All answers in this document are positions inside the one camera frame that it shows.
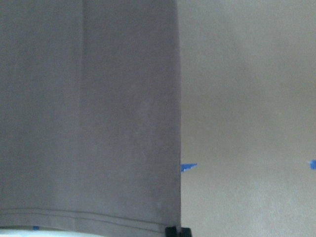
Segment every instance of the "blue painter's tape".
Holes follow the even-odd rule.
[[[316,159],[313,159],[310,164],[311,164],[311,169],[316,169]]]
[[[182,164],[181,165],[181,172],[185,172],[189,169],[192,169],[193,167],[197,166],[198,164],[197,163],[194,163],[194,164]]]

